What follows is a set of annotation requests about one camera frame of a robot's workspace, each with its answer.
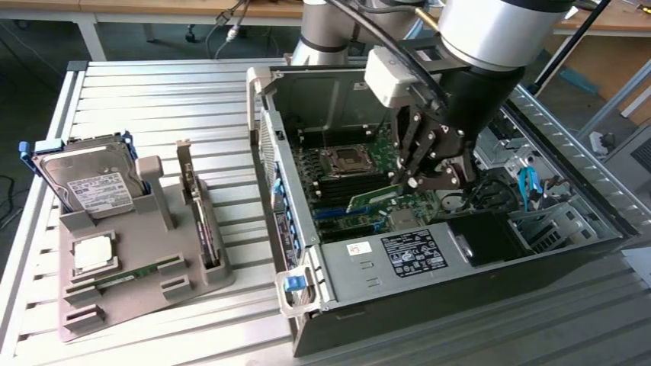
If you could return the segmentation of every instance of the power supply label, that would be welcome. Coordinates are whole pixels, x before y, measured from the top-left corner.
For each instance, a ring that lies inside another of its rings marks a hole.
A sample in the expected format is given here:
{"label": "power supply label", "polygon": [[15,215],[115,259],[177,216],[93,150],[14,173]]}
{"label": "power supply label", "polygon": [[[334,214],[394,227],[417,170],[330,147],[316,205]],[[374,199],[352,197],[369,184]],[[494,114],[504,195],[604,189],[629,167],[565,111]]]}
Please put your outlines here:
{"label": "power supply label", "polygon": [[129,190],[117,172],[70,181],[67,186],[90,214],[131,204]]}
{"label": "power supply label", "polygon": [[408,277],[448,266],[429,230],[381,238],[388,260],[398,277]]}

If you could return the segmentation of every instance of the green circuit board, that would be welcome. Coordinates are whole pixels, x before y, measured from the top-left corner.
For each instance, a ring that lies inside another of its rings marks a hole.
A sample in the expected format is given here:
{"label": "green circuit board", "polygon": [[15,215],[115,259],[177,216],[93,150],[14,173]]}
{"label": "green circuit board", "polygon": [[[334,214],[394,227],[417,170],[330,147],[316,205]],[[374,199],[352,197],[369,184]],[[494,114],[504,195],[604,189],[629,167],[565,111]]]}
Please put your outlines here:
{"label": "green circuit board", "polygon": [[[328,150],[332,151],[340,147],[354,148],[357,151],[365,152],[372,161],[373,173],[386,176],[386,173],[396,169],[397,151],[392,147],[392,140],[388,129],[381,129],[374,138],[368,143],[356,144],[354,146],[328,146],[326,148],[316,149],[296,149],[293,157],[296,161],[305,161],[306,156],[312,156],[312,164],[318,165],[321,174],[318,177],[324,181],[336,181],[337,179],[346,179],[348,177],[336,177],[332,174],[332,163],[329,163]],[[405,194],[398,197],[389,197],[381,201],[370,201],[369,204],[357,202],[357,206],[346,214],[337,217],[320,218],[318,213],[322,213],[322,208],[317,208],[316,203],[318,198],[313,195],[313,180],[314,172],[305,168],[305,165],[297,164],[298,175],[302,180],[302,187],[306,193],[308,204],[310,205],[312,216],[314,218],[314,225],[317,227],[321,240],[324,242],[338,241],[341,239],[352,239],[353,237],[374,235],[380,233],[389,233],[393,231],[390,220],[388,219],[390,213],[396,210],[409,209],[416,221],[420,225],[425,225],[438,213],[438,199],[433,192],[416,192]],[[389,183],[384,191],[390,191]]]}

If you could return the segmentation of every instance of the table leg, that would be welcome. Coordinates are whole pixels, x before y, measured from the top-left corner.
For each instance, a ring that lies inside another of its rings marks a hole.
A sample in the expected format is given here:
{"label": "table leg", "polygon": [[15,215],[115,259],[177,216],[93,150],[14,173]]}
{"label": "table leg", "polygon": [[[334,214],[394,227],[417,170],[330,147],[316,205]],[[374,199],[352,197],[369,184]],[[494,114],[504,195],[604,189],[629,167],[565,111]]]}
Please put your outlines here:
{"label": "table leg", "polygon": [[149,43],[155,42],[155,37],[153,36],[153,29],[150,23],[142,23],[142,31],[143,31],[143,37],[146,39],[146,42]]}
{"label": "table leg", "polygon": [[651,59],[646,61],[640,70],[626,81],[625,85],[618,89],[617,94],[608,100],[605,105],[601,107],[598,112],[593,115],[592,119],[582,126],[576,134],[576,139],[584,139],[589,133],[593,131],[594,127],[600,124],[602,119],[608,116],[608,113],[616,109],[618,103],[626,98],[630,92],[637,88],[637,86],[644,82],[646,76],[651,75]]}
{"label": "table leg", "polygon": [[103,48],[101,46],[99,34],[97,32],[97,23],[91,19],[82,19],[75,21],[81,37],[83,38],[87,53],[90,53],[91,61],[105,61]]}
{"label": "table leg", "polygon": [[640,95],[637,95],[637,98],[634,98],[634,101],[628,105],[628,107],[621,111],[621,117],[628,118],[628,116],[634,112],[634,109],[644,103],[651,97],[651,86],[646,87],[646,89],[641,92]]}

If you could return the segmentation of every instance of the robotic arm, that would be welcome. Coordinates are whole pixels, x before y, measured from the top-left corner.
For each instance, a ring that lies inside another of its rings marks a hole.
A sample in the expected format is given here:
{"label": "robotic arm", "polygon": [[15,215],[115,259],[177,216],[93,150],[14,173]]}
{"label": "robotic arm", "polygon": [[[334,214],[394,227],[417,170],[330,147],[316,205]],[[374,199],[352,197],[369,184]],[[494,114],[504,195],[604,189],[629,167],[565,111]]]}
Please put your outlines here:
{"label": "robotic arm", "polygon": [[[370,51],[365,82],[381,104],[397,110],[392,143],[398,158],[392,183],[414,190],[464,188],[476,180],[472,151],[477,134],[516,87],[524,66],[538,54],[572,0],[446,0],[433,39],[402,43],[390,33],[400,34],[406,28],[380,27],[376,19],[382,14],[372,14],[370,20],[345,0],[326,1],[324,6],[345,14],[382,45]],[[334,32],[336,25],[321,31]]]}

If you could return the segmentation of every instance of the blue latch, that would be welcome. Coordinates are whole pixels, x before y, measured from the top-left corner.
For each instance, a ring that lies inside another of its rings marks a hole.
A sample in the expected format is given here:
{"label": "blue latch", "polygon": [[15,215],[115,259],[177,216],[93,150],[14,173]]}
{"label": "blue latch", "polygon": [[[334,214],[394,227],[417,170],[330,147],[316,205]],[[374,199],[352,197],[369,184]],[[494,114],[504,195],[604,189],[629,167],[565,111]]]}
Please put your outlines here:
{"label": "blue latch", "polygon": [[282,185],[282,181],[280,180],[280,178],[276,178],[276,181],[273,182],[273,187],[272,187],[272,191],[274,194],[280,193],[281,185]]}
{"label": "blue latch", "polygon": [[29,152],[29,143],[26,141],[19,141],[18,143],[18,157],[19,160],[22,160],[23,164],[27,166],[29,170],[33,172],[33,174],[39,177],[41,173],[38,172],[38,169],[33,164],[31,154]]}
{"label": "blue latch", "polygon": [[125,143],[126,148],[129,149],[129,154],[133,160],[138,158],[138,154],[134,152],[134,146],[133,146],[133,136],[130,135],[130,132],[123,130],[121,133],[121,141]]}
{"label": "blue latch", "polygon": [[305,276],[290,276],[282,280],[284,292],[302,290],[306,287]]}

